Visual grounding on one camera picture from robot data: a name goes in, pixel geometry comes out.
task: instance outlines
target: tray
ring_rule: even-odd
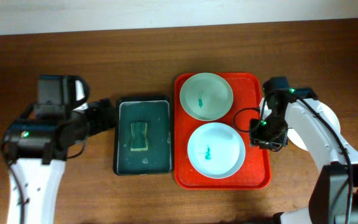
[[[249,135],[239,133],[246,145],[246,159],[242,167],[225,179],[211,179],[198,173],[190,164],[187,156],[187,144],[191,134],[207,121],[199,121],[186,113],[180,104],[180,88],[184,82],[196,73],[180,75],[175,80],[174,93],[174,175],[176,182],[185,189],[192,190],[256,190],[266,187],[271,180],[269,152],[259,147],[250,147]],[[242,108],[257,107],[261,100],[258,79],[250,73],[216,73],[231,86],[234,101],[230,111],[222,118],[211,121],[232,125],[234,114]],[[251,118],[258,118],[256,111],[244,111],[237,116],[237,125],[248,129]]]

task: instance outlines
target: green mark on plate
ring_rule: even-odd
[[[210,160],[211,159],[211,149],[209,148],[209,145],[207,145],[207,150],[205,153],[205,159]]]
[[[198,94],[198,106],[200,106],[200,108],[203,107],[203,100],[201,99],[202,94],[203,94],[203,92]]]

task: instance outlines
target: table surface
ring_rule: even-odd
[[[172,97],[175,77],[186,72],[250,72],[261,83],[287,76],[294,87],[311,86],[358,150],[358,19],[0,36],[0,139],[36,101],[40,74],[81,75],[91,87],[90,101],[115,101],[151,93]],[[185,190],[173,173],[114,175],[113,145],[114,130],[106,131],[67,162],[55,223],[262,220],[307,206],[318,178],[309,153],[290,143],[270,153],[273,177],[265,189]],[[0,223],[8,203],[0,156]]]

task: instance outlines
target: white plate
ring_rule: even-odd
[[[317,108],[317,110],[320,113],[323,112],[327,116],[328,121],[332,124],[332,127],[335,131],[339,133],[341,132],[341,125],[339,124],[338,117],[329,106],[325,105],[324,103],[321,103]],[[304,142],[302,141],[301,137],[294,129],[288,130],[288,138],[291,140],[293,144],[295,144],[299,148],[306,151],[308,150]]]
[[[199,73],[183,84],[180,104],[193,118],[213,121],[229,112],[233,104],[233,91],[219,75]]]
[[[246,146],[239,133],[222,123],[200,126],[190,136],[187,154],[191,165],[214,179],[235,174],[246,158]]]

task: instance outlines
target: sponge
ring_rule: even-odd
[[[134,122],[131,123],[131,151],[147,151],[149,149],[149,141],[147,140],[147,123]]]

